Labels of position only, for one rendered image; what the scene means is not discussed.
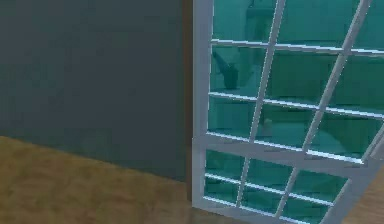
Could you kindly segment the white framed grid window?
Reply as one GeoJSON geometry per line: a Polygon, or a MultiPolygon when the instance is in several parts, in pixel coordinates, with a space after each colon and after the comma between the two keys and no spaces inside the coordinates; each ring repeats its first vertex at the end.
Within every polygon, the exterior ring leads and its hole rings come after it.
{"type": "Polygon", "coordinates": [[[384,0],[193,0],[194,207],[342,224],[384,168],[384,0]]]}

